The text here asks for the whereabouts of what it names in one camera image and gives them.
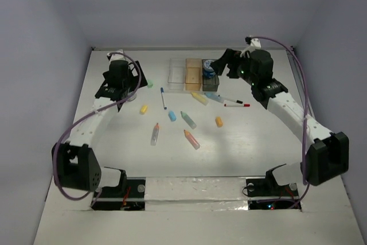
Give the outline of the green highlighter cap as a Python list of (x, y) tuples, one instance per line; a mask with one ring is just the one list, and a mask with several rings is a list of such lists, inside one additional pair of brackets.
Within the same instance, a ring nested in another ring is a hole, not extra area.
[(147, 87), (148, 88), (152, 88), (153, 87), (153, 82), (151, 80), (147, 80)]

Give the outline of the black capped white pen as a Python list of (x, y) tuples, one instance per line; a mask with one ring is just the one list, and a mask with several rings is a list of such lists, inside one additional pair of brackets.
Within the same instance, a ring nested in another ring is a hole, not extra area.
[(229, 101), (229, 102), (233, 102), (233, 103), (237, 103), (237, 104), (243, 104), (243, 101), (241, 101), (241, 100), (231, 99), (231, 98), (223, 96), (223, 95), (219, 95), (219, 97), (226, 100), (226, 101)]

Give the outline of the blue highlighter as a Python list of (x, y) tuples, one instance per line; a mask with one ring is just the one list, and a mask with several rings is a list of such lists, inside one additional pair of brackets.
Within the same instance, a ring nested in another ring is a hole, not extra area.
[(206, 93), (204, 93), (204, 95), (208, 99), (214, 100), (214, 101), (219, 102), (219, 103), (224, 103), (224, 99), (219, 95), (213, 94), (211, 92), (206, 92)]

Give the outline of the red capped white pen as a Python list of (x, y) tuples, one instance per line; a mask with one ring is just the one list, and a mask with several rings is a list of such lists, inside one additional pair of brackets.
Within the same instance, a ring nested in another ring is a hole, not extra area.
[(224, 107), (250, 107), (250, 104), (224, 104)]

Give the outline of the blue capped white pen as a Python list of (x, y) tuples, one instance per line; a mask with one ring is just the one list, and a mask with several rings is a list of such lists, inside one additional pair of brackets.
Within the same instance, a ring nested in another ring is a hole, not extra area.
[(160, 88), (160, 93), (161, 93), (163, 109), (167, 110), (167, 105), (166, 105), (165, 98), (164, 98), (164, 89), (163, 89), (163, 87)]

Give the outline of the blue highlighter cap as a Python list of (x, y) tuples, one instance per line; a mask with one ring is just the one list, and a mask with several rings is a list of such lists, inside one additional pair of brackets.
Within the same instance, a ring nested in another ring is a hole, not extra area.
[(170, 119), (171, 122), (175, 122), (176, 119), (177, 119), (176, 115), (173, 111), (169, 111), (168, 116), (169, 116), (169, 119)]

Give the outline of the green highlighter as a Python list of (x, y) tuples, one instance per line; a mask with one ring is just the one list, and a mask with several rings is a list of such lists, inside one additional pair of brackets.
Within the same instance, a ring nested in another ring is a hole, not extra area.
[(197, 127), (196, 123), (187, 113), (181, 111), (181, 117), (189, 125), (191, 129), (195, 129)]

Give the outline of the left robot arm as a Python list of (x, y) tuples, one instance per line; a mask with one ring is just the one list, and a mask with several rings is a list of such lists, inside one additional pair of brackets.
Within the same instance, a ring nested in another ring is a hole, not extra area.
[(101, 167), (93, 148), (123, 104), (147, 86), (140, 63), (115, 52), (109, 60), (104, 81), (95, 93), (90, 112), (62, 134), (52, 149), (53, 177), (61, 192), (66, 188), (95, 191), (101, 180)]

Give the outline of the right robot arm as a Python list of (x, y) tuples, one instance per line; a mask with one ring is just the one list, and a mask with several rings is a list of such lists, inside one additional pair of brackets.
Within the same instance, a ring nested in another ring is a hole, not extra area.
[(245, 52), (227, 49), (210, 65), (217, 75), (228, 68), (229, 78), (246, 81), (255, 100), (280, 119), (302, 144), (301, 161), (275, 168), (273, 175), (264, 180), (265, 190), (276, 195), (286, 184), (300, 182), (318, 186), (346, 173), (348, 137), (343, 132), (332, 132), (309, 115), (273, 77), (273, 65), (270, 53), (261, 49)]

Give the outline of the blue tape roll front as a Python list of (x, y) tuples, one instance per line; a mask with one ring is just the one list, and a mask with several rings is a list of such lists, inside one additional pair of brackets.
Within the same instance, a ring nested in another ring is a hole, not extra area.
[(212, 59), (203, 59), (202, 60), (202, 73), (203, 76), (206, 78), (213, 78), (216, 73), (214, 71), (214, 69), (211, 66), (211, 63), (214, 62), (214, 60)]

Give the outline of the dark grey plastic container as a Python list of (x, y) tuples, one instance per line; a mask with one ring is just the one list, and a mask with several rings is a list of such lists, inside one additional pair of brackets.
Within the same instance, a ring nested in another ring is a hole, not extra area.
[(206, 92), (217, 92), (220, 81), (217, 74), (213, 78), (206, 78), (202, 74), (202, 90)]

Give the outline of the yellow highlighter cap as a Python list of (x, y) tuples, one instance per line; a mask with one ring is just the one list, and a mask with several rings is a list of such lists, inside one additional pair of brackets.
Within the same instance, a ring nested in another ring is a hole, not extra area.
[(148, 105), (143, 105), (139, 111), (141, 115), (144, 115), (147, 112)]

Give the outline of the yellow highlighter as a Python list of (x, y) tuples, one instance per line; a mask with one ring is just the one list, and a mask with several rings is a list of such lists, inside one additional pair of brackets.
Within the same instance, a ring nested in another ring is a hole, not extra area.
[(208, 100), (207, 98), (203, 97), (201, 94), (198, 94), (196, 92), (191, 92), (192, 97), (197, 100), (198, 102), (200, 102), (203, 105), (207, 105), (208, 104)]

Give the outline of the orange highlighter cap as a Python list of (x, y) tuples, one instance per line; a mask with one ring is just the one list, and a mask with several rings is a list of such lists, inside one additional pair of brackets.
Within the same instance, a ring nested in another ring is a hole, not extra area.
[(217, 127), (223, 127), (222, 119), (219, 116), (215, 118), (215, 122), (216, 122)]

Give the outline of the orange tip clear highlighter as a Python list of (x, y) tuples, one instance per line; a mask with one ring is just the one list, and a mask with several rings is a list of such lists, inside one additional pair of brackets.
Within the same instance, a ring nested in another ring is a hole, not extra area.
[(155, 146), (157, 144), (159, 129), (160, 129), (160, 126), (159, 126), (159, 123), (157, 123), (153, 128), (151, 141), (150, 141), (151, 146)]

